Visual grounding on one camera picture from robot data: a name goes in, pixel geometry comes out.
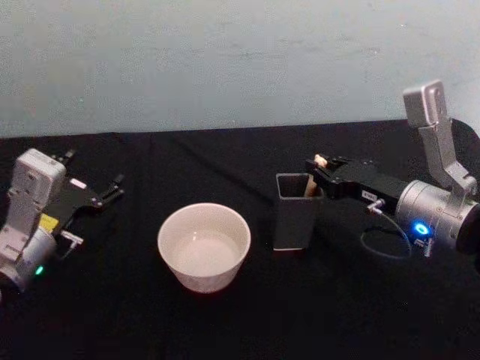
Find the wall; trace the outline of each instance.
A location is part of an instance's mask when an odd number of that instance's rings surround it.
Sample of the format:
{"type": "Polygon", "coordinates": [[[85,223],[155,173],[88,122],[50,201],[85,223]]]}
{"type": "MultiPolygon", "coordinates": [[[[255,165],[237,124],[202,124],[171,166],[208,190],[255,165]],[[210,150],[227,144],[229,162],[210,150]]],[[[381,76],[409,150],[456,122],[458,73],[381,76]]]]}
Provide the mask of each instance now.
{"type": "Polygon", "coordinates": [[[477,1],[4,0],[0,136],[404,118],[480,133],[477,1]]]}

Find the black table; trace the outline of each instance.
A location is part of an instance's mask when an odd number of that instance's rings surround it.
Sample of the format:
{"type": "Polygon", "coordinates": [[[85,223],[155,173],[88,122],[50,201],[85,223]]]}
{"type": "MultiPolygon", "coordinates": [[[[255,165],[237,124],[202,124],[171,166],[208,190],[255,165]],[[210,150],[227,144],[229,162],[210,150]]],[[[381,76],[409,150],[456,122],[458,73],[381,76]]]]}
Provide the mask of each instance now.
{"type": "MultiPolygon", "coordinates": [[[[460,162],[480,179],[479,138],[459,121],[453,132],[460,162]]],[[[310,249],[272,251],[275,174],[303,172],[316,152],[434,183],[406,121],[3,139],[3,199],[16,157],[31,147],[75,148],[69,175],[101,191],[124,173],[127,193],[78,220],[71,231],[82,247],[1,311],[0,359],[476,357],[472,258],[440,247],[431,259],[419,249],[403,262],[376,257],[359,234],[379,219],[348,199],[323,207],[310,249]],[[166,217],[200,202],[232,207],[252,230],[237,278],[214,295],[182,288],[157,250],[166,217]]]]}

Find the cylindrical motor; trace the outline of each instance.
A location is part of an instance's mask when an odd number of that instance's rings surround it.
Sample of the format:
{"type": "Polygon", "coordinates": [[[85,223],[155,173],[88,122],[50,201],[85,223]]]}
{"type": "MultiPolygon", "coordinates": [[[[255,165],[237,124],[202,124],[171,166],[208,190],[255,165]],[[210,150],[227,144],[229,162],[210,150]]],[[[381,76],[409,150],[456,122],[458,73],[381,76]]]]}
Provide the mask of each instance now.
{"type": "Polygon", "coordinates": [[[465,254],[477,251],[480,239],[480,205],[465,199],[460,211],[448,213],[446,206],[451,193],[439,187],[415,180],[405,187],[398,200],[395,217],[411,239],[419,234],[418,225],[424,224],[428,237],[447,244],[465,254]]]}
{"type": "Polygon", "coordinates": [[[22,255],[15,262],[0,264],[0,273],[25,291],[39,266],[44,264],[56,249],[55,239],[41,226],[37,228],[22,255]]]}

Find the green led light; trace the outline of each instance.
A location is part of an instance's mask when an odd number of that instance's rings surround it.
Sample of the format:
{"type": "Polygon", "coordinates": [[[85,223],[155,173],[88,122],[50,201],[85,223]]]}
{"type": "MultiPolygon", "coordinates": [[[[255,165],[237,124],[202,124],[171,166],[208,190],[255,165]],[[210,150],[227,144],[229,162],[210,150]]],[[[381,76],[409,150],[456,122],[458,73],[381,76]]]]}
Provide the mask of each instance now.
{"type": "Polygon", "coordinates": [[[37,271],[35,272],[35,275],[40,275],[42,272],[44,272],[44,267],[38,266],[37,271]]]}

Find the white bowl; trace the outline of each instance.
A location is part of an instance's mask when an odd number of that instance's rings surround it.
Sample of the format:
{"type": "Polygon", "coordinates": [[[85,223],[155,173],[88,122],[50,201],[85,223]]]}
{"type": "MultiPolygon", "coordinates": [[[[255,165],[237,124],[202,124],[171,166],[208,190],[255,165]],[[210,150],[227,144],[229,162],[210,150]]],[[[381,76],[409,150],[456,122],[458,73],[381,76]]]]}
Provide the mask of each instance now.
{"type": "Polygon", "coordinates": [[[160,255],[183,286],[213,293],[236,276],[250,248],[251,234],[238,212],[204,202],[171,214],[157,241],[160,255]]]}

